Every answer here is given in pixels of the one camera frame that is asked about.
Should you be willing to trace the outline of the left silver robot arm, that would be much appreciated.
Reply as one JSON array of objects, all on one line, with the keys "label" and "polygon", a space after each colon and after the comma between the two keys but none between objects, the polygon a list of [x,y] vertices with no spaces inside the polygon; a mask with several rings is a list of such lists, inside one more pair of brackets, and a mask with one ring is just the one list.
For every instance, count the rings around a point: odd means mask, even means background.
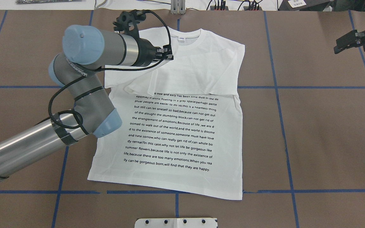
[{"label": "left silver robot arm", "polygon": [[68,27],[63,52],[49,66],[50,77],[61,86],[49,101],[49,117],[0,143],[0,182],[89,134],[100,138],[116,131],[122,121],[97,73],[106,65],[141,71],[172,60],[167,36],[167,45],[155,47],[140,38],[137,27],[123,34],[93,26]]}]

